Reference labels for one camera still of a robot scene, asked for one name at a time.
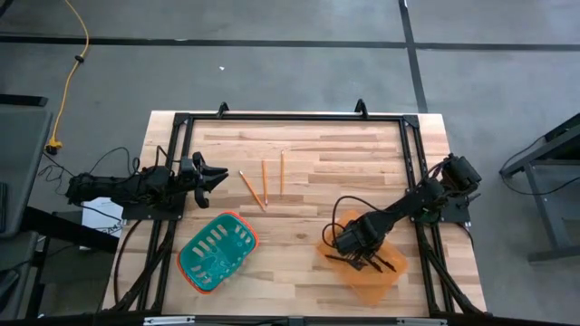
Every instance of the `yellow pencil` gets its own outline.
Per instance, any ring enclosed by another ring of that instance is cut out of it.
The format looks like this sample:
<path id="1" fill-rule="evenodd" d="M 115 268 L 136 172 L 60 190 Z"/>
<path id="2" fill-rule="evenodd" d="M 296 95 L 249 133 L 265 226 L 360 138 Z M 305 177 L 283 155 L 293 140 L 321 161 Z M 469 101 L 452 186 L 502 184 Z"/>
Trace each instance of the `yellow pencil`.
<path id="1" fill-rule="evenodd" d="M 264 204 L 262 204 L 262 202 L 260 201 L 260 197 L 258 197 L 256 195 L 256 191 L 254 191 L 254 189 L 252 188 L 252 185 L 250 185 L 250 182 L 247 181 L 246 177 L 244 176 L 244 174 L 242 173 L 242 171 L 239 171 L 239 175 L 242 176 L 242 178 L 244 179 L 244 182 L 246 182 L 246 186 L 250 189 L 250 192 L 252 193 L 252 195 L 254 195 L 254 198 L 256 199 L 256 202 L 260 205 L 260 207 L 262 207 L 263 211 L 266 211 L 266 208 L 264 207 Z"/>
<path id="2" fill-rule="evenodd" d="M 268 176 L 266 172 L 266 160 L 262 159 L 262 179 L 264 179 L 264 202 L 268 206 Z"/>
<path id="3" fill-rule="evenodd" d="M 280 197 L 284 194 L 284 151 L 280 154 Z"/>

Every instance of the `teal basket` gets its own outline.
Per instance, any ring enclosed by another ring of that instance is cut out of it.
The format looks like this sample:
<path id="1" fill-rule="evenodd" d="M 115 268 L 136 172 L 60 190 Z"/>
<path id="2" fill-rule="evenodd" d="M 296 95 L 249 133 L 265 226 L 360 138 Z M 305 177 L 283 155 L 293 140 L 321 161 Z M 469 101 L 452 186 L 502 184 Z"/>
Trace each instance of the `teal basket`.
<path id="1" fill-rule="evenodd" d="M 235 273 L 258 244 L 256 232 L 244 218 L 224 212 L 181 249 L 178 267 L 196 290 L 208 294 Z"/>

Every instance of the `wooden table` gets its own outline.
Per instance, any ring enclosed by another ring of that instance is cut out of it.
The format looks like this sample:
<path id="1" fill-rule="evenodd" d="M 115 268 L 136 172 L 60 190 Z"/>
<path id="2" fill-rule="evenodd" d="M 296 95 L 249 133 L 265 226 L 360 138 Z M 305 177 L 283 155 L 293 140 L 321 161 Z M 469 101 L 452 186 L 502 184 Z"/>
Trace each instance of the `wooden table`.
<path id="1" fill-rule="evenodd" d="M 142 166 L 152 165 L 155 147 L 167 148 L 174 111 L 153 111 L 141 152 Z M 428 165 L 449 152 L 443 118 L 421 114 L 420 130 Z M 229 168 L 230 176 L 209 196 L 210 208 L 196 206 L 189 195 L 178 224 L 169 268 L 164 314 L 427 316 L 427 303 L 414 227 L 397 223 L 388 240 L 408 258 L 404 274 L 380 302 L 361 304 L 315 251 L 321 231 L 342 195 L 362 197 L 387 207 L 407 187 L 399 127 L 370 121 L 196 121 L 191 142 L 208 165 Z M 285 194 L 279 196 L 280 152 L 285 151 Z M 263 212 L 238 174 L 241 169 L 262 196 L 261 160 L 267 160 L 269 205 Z M 344 200 L 338 216 L 368 208 Z M 213 217 L 232 210 L 243 216 L 260 237 L 260 246 L 240 270 L 210 295 L 198 293 L 175 264 L 179 250 Z M 145 221 L 128 241 L 121 258 L 121 295 L 143 268 L 152 223 Z M 480 309 L 485 309 L 478 269 L 468 236 L 456 225 L 440 225 L 449 272 Z M 435 292 L 442 307 L 437 274 Z M 153 276 L 149 304 L 155 292 Z M 104 307 L 112 306 L 112 282 Z"/>

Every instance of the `orange tray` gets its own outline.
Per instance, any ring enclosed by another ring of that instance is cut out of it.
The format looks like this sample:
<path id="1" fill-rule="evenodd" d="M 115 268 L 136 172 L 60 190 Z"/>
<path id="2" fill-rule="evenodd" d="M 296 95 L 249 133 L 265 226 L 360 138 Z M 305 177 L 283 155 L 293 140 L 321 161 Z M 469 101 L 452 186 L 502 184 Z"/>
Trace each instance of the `orange tray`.
<path id="1" fill-rule="evenodd" d="M 359 216 L 360 214 L 354 210 L 346 211 L 337 224 L 345 226 L 349 221 L 354 220 Z M 324 233 L 324 239 L 331 242 L 332 238 L 332 228 L 329 227 Z M 336 249 L 329 247 L 322 240 L 316 247 L 316 250 L 318 251 L 318 254 L 323 257 L 325 263 L 339 275 L 341 280 L 350 285 L 361 301 L 368 305 L 377 305 L 379 301 L 384 298 L 389 289 L 397 283 L 399 277 L 406 273 L 409 268 L 407 258 L 405 258 L 405 256 L 387 240 L 384 240 L 377 255 L 390 263 L 397 272 L 393 272 L 389 267 L 381 264 L 377 260 L 375 260 L 375 262 L 377 262 L 381 267 L 382 273 L 370 265 L 364 266 L 361 271 L 357 271 L 346 262 L 340 262 L 325 257 L 327 254 L 334 256 L 340 255 Z"/>

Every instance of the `gray floor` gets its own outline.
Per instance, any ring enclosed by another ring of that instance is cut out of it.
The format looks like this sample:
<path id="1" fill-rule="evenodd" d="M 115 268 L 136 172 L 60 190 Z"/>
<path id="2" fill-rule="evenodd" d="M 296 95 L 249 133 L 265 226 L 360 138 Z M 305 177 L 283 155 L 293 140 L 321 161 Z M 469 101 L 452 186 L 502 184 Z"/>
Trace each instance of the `gray floor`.
<path id="1" fill-rule="evenodd" d="M 98 36 L 200 39 L 403 41 L 396 0 L 74 0 Z M 409 0 L 418 42 L 580 43 L 574 0 Z M 19 0 L 0 32 L 82 35 L 62 1 Z M 47 96 L 58 111 L 76 45 L 0 43 L 0 91 Z M 479 274 L 490 312 L 578 322 L 580 260 L 530 265 L 547 249 L 531 197 L 507 190 L 498 170 L 512 153 L 576 114 L 580 53 L 419 51 L 429 112 L 442 113 L 452 150 L 484 178 L 472 204 Z M 417 112 L 405 50 L 93 46 L 74 76 L 57 159 L 73 172 L 105 151 L 139 155 L 151 110 L 352 110 Z M 124 158 L 101 173 L 121 174 Z M 516 177 L 514 184 L 527 190 Z M 38 180 L 33 206 L 73 210 Z M 76 289 L 102 278 L 76 281 Z M 101 295 L 95 288 L 95 296 Z M 88 312 L 72 290 L 49 313 Z"/>

